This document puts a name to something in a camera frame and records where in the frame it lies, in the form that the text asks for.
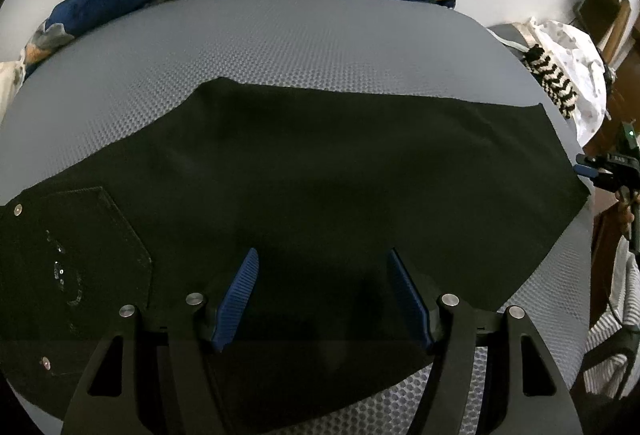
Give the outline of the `person's right hand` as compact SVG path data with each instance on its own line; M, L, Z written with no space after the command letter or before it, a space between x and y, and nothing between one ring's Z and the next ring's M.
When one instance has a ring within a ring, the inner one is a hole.
M617 218L620 223L620 232L629 240L631 235L631 225L634 222L634 212L631 210L632 204L639 202L639 193L628 193L622 195L615 193L617 201Z

